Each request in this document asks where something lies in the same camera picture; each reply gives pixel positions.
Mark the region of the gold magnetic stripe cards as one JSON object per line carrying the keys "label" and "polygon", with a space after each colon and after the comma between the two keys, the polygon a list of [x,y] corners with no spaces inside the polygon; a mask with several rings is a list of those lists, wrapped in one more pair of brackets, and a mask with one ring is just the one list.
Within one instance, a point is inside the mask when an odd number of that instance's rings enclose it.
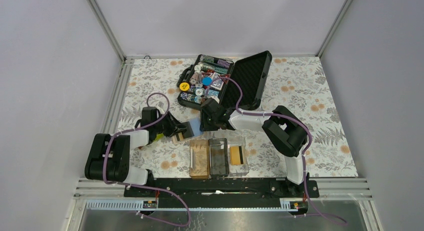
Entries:
{"label": "gold magnetic stripe cards", "polygon": [[229,148],[230,164],[233,166],[244,165],[244,150],[242,146],[231,146]]}

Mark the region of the light blue card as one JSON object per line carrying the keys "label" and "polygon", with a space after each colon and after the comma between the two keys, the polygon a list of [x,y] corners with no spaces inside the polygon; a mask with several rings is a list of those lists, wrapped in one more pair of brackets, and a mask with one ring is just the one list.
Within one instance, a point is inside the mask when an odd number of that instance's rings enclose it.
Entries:
{"label": "light blue card", "polygon": [[186,127],[185,132],[183,132],[182,134],[184,139],[195,138],[203,135],[203,132],[200,129],[201,122],[199,119],[191,119],[189,121],[184,122],[183,125]]}

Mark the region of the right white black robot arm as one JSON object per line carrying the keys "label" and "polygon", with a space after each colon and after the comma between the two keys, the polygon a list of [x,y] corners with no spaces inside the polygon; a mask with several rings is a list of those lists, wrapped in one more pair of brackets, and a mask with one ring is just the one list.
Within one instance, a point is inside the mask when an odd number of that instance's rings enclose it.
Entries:
{"label": "right white black robot arm", "polygon": [[264,132],[274,148],[284,156],[287,192],[293,197],[306,190],[304,154],[312,144],[312,134],[293,113],[279,105],[273,111],[249,111],[224,108],[213,98],[201,106],[201,128],[206,131],[250,130]]}

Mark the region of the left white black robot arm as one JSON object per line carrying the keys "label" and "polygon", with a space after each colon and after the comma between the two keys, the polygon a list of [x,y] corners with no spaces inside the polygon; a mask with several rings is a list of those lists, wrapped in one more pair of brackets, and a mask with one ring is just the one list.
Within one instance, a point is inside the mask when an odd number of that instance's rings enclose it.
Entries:
{"label": "left white black robot arm", "polygon": [[149,170],[130,165],[130,151],[151,144],[158,135],[172,137],[186,130],[169,111],[144,107],[134,129],[116,135],[97,133],[94,136],[84,175],[89,180],[136,185],[136,190],[148,197],[154,193],[155,183],[149,179]]}

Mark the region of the blue playing card deck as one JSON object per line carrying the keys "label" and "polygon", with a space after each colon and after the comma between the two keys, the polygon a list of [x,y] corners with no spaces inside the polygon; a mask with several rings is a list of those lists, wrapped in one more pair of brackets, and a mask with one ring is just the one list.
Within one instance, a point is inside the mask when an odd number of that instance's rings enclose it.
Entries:
{"label": "blue playing card deck", "polygon": [[[217,79],[217,78],[219,78],[219,77],[221,77],[221,75],[220,75],[219,73],[213,73],[213,74],[210,76],[210,78],[211,78],[212,80],[215,80],[215,79]],[[210,88],[211,88],[211,89],[214,89],[214,90],[217,90],[217,91],[221,91],[221,90],[222,90],[222,88],[223,88],[223,85],[224,85],[224,81],[223,81],[222,79],[217,79],[216,81],[213,81],[213,82],[210,84]]]}

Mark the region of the amber transparent card holder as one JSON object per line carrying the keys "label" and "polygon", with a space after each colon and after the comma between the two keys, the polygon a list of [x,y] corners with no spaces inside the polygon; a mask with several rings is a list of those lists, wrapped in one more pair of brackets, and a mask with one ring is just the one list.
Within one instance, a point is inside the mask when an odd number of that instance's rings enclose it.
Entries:
{"label": "amber transparent card holder", "polygon": [[205,180],[210,176],[209,142],[207,139],[194,139],[189,142],[190,171],[193,180]]}

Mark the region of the smoky black card holder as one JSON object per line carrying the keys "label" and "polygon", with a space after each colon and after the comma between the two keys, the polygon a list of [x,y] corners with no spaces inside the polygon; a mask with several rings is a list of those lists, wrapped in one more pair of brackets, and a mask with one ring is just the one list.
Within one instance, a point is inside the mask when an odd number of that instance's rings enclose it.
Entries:
{"label": "smoky black card holder", "polygon": [[209,173],[211,178],[225,178],[230,174],[228,163],[228,142],[226,138],[210,138]]}

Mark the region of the clear transparent card holder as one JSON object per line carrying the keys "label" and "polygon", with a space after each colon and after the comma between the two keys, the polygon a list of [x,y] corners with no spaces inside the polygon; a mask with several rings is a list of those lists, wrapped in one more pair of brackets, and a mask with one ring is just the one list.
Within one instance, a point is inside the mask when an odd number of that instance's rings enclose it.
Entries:
{"label": "clear transparent card holder", "polygon": [[244,137],[236,136],[227,140],[229,177],[243,177],[249,173],[249,164],[246,154]]}

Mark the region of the colourful sticky note stack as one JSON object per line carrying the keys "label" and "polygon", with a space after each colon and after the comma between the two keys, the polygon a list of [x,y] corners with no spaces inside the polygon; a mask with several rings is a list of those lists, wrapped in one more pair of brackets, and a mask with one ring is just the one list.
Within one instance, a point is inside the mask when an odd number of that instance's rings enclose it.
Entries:
{"label": "colourful sticky note stack", "polygon": [[164,135],[162,133],[157,134],[154,141],[158,141],[158,140],[162,139],[163,137],[164,137]]}

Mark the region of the blue round poker chip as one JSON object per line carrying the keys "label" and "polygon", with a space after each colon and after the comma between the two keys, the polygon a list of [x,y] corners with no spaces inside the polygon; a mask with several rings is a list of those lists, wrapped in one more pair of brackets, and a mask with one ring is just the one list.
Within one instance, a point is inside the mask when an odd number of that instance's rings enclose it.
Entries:
{"label": "blue round poker chip", "polygon": [[209,86],[212,83],[212,80],[213,80],[212,78],[206,76],[202,79],[202,84],[204,86]]}

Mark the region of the yellow round poker chip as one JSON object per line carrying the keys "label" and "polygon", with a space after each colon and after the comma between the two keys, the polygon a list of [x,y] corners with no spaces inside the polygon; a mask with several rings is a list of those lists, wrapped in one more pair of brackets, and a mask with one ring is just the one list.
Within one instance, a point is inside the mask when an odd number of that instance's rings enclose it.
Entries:
{"label": "yellow round poker chip", "polygon": [[182,92],[186,92],[186,91],[188,91],[188,90],[190,89],[190,87],[191,87],[191,85],[190,85],[189,83],[187,83],[187,82],[181,82],[181,83],[179,84],[179,89],[180,89]]}

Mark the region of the black poker chip case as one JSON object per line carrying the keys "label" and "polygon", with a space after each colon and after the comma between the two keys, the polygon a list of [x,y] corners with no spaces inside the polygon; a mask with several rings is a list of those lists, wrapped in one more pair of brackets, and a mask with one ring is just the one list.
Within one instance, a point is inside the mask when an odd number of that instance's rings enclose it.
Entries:
{"label": "black poker chip case", "polygon": [[[177,102],[184,107],[200,110],[201,104],[208,98],[214,98],[225,108],[239,108],[254,111],[260,107],[272,54],[263,51],[237,61],[200,54],[194,64],[186,68],[179,76],[180,83],[190,84],[188,91],[180,91]],[[221,91],[202,84],[204,77],[218,73],[212,82],[222,79]]]}

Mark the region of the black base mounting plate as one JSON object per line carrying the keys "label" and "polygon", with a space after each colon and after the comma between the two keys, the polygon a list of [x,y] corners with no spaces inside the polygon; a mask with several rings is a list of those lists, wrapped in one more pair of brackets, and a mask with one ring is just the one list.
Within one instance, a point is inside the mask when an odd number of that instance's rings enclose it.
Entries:
{"label": "black base mounting plate", "polygon": [[148,182],[159,191],[130,187],[126,198],[152,198],[160,209],[183,208],[280,208],[281,199],[306,201],[319,198],[318,184],[293,184],[285,178],[154,178]]}

